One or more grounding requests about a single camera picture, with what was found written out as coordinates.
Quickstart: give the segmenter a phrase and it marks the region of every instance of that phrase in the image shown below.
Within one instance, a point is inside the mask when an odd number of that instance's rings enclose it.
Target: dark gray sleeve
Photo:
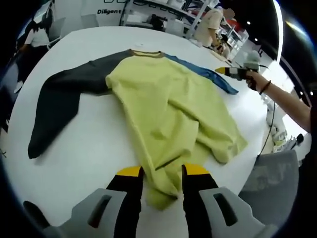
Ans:
[[[30,159],[40,156],[76,116],[80,94],[106,92],[105,77],[130,56],[130,50],[119,52],[59,72],[46,80],[40,91],[28,147]]]

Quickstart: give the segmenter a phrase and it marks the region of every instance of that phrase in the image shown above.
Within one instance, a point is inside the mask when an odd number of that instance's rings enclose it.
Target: round table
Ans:
[[[3,160],[18,200],[37,204],[54,226],[69,219],[72,208],[97,188],[106,188],[117,171],[138,161],[120,102],[114,95],[87,94],[80,97],[78,115],[47,151],[30,160],[27,148],[40,89],[55,73],[129,48],[162,51],[213,70],[228,66],[188,40],[141,28],[90,28],[72,32],[58,42],[33,69],[17,98],[8,131],[7,158]],[[239,94],[219,89],[220,95],[249,144],[228,164],[221,165],[211,157],[205,168],[219,186],[238,194],[262,148],[266,105],[245,82],[224,78]],[[180,195],[168,209],[157,211],[142,197],[137,237],[187,237],[182,202]]]

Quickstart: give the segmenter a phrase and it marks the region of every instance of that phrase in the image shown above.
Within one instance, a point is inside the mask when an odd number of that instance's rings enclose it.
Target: bracelet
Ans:
[[[266,86],[264,86],[264,88],[260,91],[260,95],[269,87],[269,85],[271,84],[271,80],[266,84]]]

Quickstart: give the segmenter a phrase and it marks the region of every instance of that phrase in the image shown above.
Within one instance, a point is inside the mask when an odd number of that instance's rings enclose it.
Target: white table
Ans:
[[[128,48],[161,50],[196,65],[216,69],[226,66],[205,48],[163,32],[131,27],[99,27],[72,32],[37,64],[14,106],[8,132],[4,165],[18,199],[39,206],[55,226],[71,216],[72,207],[97,188],[106,188],[120,169],[137,165],[119,101],[113,95],[82,94],[79,114],[39,158],[30,160],[27,148],[35,120],[40,89],[45,80],[64,69]],[[219,186],[238,194],[256,155],[262,148],[266,106],[245,82],[225,77],[240,93],[228,95],[219,89],[248,147],[226,165],[210,158],[205,167]],[[182,198],[163,212],[148,207],[142,198],[137,237],[187,237]]]

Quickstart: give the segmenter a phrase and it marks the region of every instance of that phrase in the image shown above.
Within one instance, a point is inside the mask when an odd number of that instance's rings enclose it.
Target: human hand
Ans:
[[[262,76],[260,75],[259,73],[257,72],[254,72],[254,71],[248,71],[247,72],[247,79],[246,79],[246,82],[248,84],[248,87],[253,89],[252,88],[252,84],[254,83],[255,81],[255,89],[260,92],[261,90],[264,89],[264,87],[268,84],[268,81]]]

